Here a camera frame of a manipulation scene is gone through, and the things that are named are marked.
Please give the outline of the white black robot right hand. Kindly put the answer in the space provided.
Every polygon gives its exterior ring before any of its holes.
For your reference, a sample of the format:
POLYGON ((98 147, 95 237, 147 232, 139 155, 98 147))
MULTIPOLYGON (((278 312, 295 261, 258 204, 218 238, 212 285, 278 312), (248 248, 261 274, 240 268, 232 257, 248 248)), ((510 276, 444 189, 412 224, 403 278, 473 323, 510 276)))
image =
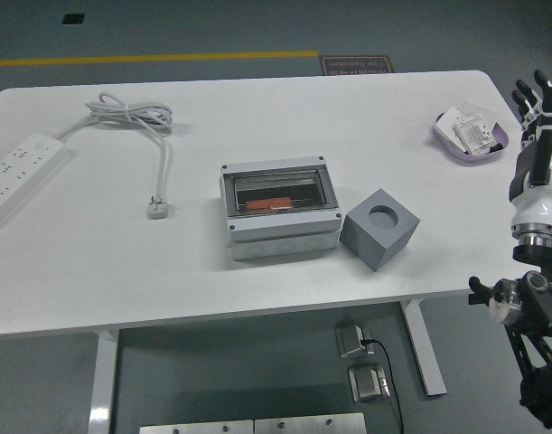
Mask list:
POLYGON ((542 93, 518 80, 512 98, 521 115, 522 136, 509 200, 515 207, 513 237, 526 233, 552 236, 552 82, 541 70, 534 80, 542 93))

